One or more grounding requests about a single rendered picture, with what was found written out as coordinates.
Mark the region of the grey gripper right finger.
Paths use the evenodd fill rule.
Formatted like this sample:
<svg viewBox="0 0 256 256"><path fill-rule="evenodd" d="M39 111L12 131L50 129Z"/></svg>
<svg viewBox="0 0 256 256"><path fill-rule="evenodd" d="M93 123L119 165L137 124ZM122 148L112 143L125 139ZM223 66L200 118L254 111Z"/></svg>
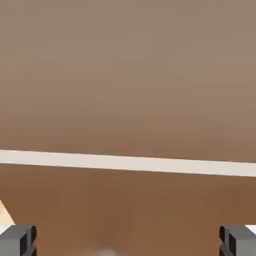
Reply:
<svg viewBox="0 0 256 256"><path fill-rule="evenodd" d="M219 256L256 256L256 225L222 225L219 239Z"/></svg>

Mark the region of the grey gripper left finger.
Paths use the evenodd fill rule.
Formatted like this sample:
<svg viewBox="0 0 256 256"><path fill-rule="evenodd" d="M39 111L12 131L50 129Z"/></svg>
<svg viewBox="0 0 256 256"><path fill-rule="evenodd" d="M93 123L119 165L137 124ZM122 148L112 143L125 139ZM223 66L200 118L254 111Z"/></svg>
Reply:
<svg viewBox="0 0 256 256"><path fill-rule="evenodd" d="M35 225L10 225L0 234L0 256L37 256Z"/></svg>

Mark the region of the brown wooden cabinet door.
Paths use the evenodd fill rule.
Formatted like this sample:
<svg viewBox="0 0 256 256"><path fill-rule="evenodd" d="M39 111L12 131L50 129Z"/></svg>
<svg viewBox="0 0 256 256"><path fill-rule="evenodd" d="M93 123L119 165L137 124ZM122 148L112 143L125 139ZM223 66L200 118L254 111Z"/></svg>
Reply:
<svg viewBox="0 0 256 256"><path fill-rule="evenodd" d="M256 224L256 177L0 164L0 200L38 256L218 256L221 225Z"/></svg>

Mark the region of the brown wooden cabinet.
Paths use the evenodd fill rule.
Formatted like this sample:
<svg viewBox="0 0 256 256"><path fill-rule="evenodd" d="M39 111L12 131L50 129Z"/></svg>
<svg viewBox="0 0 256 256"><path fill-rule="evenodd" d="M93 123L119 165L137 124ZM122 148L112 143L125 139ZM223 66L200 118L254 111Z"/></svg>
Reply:
<svg viewBox="0 0 256 256"><path fill-rule="evenodd" d="M256 0L0 0L0 165L256 178Z"/></svg>

